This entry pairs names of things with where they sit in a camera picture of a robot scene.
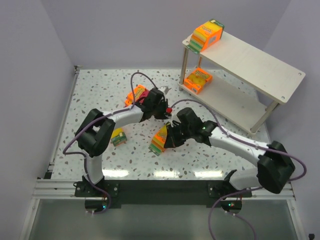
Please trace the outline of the Sponge Daddy multipack box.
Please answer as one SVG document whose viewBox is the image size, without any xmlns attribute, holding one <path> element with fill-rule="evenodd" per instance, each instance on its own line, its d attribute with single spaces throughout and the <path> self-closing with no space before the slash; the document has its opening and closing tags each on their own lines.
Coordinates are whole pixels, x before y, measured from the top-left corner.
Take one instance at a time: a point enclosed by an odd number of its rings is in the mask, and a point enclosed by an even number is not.
<svg viewBox="0 0 320 240">
<path fill-rule="evenodd" d="M 221 39 L 224 28 L 221 22 L 210 19 L 193 31 L 187 48 L 196 54 L 206 50 Z"/>
<path fill-rule="evenodd" d="M 167 125 L 165 124 L 160 130 L 153 136 L 149 149 L 159 156 L 165 151 L 165 142 L 167 139 Z"/>
</svg>

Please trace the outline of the Scrub Daddy yellow sponge box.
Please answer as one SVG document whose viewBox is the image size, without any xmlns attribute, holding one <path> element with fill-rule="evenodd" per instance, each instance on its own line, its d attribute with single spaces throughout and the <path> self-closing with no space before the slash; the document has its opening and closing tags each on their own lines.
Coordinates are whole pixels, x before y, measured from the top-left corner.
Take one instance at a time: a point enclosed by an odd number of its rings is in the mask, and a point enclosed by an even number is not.
<svg viewBox="0 0 320 240">
<path fill-rule="evenodd" d="M 210 73 L 198 67 L 184 79 L 183 85 L 198 95 L 212 80 Z"/>
</svg>

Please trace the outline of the Sponge Daddy yellow green box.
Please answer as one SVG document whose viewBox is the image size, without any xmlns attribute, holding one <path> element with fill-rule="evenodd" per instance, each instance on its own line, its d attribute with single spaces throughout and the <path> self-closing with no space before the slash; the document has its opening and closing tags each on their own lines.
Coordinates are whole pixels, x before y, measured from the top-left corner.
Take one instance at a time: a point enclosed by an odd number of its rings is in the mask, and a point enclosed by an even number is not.
<svg viewBox="0 0 320 240">
<path fill-rule="evenodd" d="M 112 132 L 110 142 L 117 147 L 127 142 L 127 136 L 122 128 L 117 128 Z"/>
</svg>

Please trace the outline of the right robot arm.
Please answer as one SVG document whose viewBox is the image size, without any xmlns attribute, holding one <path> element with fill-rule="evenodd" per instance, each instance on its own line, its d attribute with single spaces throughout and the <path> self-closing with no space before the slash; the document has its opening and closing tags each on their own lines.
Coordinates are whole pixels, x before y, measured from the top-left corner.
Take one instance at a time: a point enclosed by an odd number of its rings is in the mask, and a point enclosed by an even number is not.
<svg viewBox="0 0 320 240">
<path fill-rule="evenodd" d="M 251 169 L 230 171 L 216 187 L 222 196 L 259 187 L 279 194 L 296 169 L 281 143 L 231 136 L 229 131 L 219 127 L 216 122 L 202 121 L 190 107 L 180 110 L 176 119 L 166 124 L 166 134 L 166 149 L 180 147 L 187 140 L 193 139 L 197 143 L 226 150 L 254 165 Z"/>
</svg>

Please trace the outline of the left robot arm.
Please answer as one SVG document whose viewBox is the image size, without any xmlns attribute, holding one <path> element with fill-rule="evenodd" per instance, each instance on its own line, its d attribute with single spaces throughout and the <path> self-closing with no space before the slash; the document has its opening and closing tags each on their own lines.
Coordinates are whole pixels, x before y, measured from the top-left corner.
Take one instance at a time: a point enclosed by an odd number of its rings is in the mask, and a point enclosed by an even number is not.
<svg viewBox="0 0 320 240">
<path fill-rule="evenodd" d="M 107 149 L 114 130 L 130 124 L 137 124 L 155 118 L 167 120 L 171 113 L 166 94 L 169 88 L 162 86 L 152 88 L 146 96 L 136 100 L 127 107 L 102 112 L 92 109 L 76 132 L 75 140 L 84 156 L 83 181 L 93 191 L 107 193 L 102 172 L 102 155 Z"/>
</svg>

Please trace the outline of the white two-tier shelf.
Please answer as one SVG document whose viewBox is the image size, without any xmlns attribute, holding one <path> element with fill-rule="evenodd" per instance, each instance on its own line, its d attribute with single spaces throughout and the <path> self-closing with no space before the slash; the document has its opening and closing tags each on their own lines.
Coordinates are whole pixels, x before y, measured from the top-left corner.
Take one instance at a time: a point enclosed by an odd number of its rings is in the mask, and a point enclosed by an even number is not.
<svg viewBox="0 0 320 240">
<path fill-rule="evenodd" d="M 179 88 L 252 135 L 277 106 L 288 102 L 306 76 L 303 71 L 225 32 L 220 41 L 198 54 L 197 66 L 206 59 L 272 102 L 266 106 L 215 74 L 204 90 L 195 93 L 184 85 L 190 40 L 188 36 L 182 42 Z"/>
</svg>

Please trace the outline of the pink Scrub Mommy box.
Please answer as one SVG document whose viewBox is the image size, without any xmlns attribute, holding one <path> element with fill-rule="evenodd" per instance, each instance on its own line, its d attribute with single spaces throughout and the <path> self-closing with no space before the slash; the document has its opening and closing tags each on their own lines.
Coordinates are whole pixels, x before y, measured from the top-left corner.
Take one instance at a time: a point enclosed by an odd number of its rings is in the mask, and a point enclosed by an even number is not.
<svg viewBox="0 0 320 240">
<path fill-rule="evenodd" d="M 149 93 L 149 90 L 141 84 L 136 86 L 133 91 L 134 95 L 132 92 L 127 94 L 127 97 L 124 101 L 126 107 L 133 103 L 133 99 L 135 99 L 136 102 L 142 103 L 144 101 L 142 98 L 145 98 Z"/>
</svg>

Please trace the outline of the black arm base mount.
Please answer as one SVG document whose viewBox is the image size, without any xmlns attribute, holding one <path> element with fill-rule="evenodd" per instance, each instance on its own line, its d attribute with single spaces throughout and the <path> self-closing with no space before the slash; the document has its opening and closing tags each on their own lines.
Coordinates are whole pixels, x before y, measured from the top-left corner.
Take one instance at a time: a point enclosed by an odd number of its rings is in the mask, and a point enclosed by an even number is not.
<svg viewBox="0 0 320 240">
<path fill-rule="evenodd" d="M 101 180 L 96 187 L 83 178 L 74 196 L 86 209 L 120 209 L 123 205 L 203 205 L 237 190 L 226 180 Z"/>
</svg>

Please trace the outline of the aluminium frame rail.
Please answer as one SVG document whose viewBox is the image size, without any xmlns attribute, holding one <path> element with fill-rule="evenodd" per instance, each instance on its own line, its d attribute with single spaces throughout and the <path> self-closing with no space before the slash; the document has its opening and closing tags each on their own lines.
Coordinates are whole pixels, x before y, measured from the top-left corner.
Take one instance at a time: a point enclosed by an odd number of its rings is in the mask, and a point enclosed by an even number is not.
<svg viewBox="0 0 320 240">
<path fill-rule="evenodd" d="M 71 89 L 69 91 L 66 106 L 63 110 L 61 124 L 59 125 L 57 138 L 54 142 L 52 153 L 49 157 L 49 163 L 47 170 L 44 174 L 44 178 L 39 178 L 36 180 L 35 187 L 32 193 L 32 199 L 71 199 L 74 198 L 74 186 L 72 179 L 51 179 L 57 158 L 56 155 L 59 153 L 59 144 L 62 139 L 64 127 L 67 122 L 68 111 L 72 102 L 74 90 L 77 84 L 77 80 L 80 74 L 82 66 L 74 66 L 74 76 L 71 84 Z"/>
</svg>

